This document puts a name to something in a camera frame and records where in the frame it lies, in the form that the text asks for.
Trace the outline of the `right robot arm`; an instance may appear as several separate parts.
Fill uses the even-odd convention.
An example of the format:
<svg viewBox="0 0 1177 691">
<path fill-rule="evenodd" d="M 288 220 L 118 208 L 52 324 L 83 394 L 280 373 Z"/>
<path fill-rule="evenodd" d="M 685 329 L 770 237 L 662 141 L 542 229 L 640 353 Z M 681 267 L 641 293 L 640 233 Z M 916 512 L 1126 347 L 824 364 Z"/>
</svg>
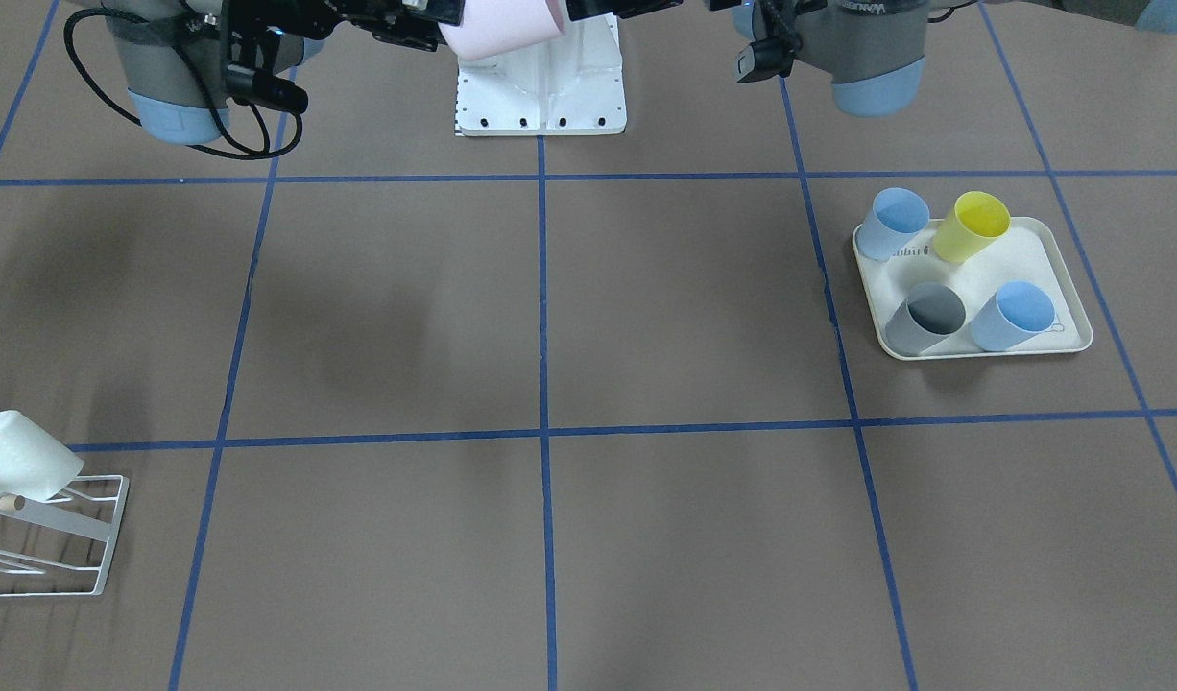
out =
<svg viewBox="0 0 1177 691">
<path fill-rule="evenodd" d="M 300 119 L 310 98 L 285 73 L 315 57 L 339 25 L 434 52 L 463 12 L 461 1 L 79 1 L 62 38 L 85 86 L 149 137 L 207 154 L 224 141 L 219 157 L 270 160 L 282 150 L 251 148 L 231 135 L 231 105 Z M 79 57 L 77 29 L 92 19 L 113 39 L 132 108 L 94 82 Z"/>
</svg>

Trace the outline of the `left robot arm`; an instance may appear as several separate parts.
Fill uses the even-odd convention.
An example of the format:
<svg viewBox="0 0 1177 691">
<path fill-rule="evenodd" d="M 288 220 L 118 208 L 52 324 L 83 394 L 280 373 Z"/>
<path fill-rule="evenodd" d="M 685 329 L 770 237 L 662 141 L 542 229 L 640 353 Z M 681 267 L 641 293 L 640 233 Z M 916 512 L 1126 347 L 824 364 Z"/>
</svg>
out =
<svg viewBox="0 0 1177 691">
<path fill-rule="evenodd" d="M 568 18 L 618 18 L 671 9 L 681 1 L 565 1 Z M 749 39 L 736 59 L 738 84 L 786 78 L 794 62 L 831 75 L 831 97 L 849 115 L 900 112 L 917 97 L 930 25 L 957 9 L 1024 4 L 1132 27 L 1177 34 L 1177 1 L 703 1 L 729 12 Z"/>
</svg>

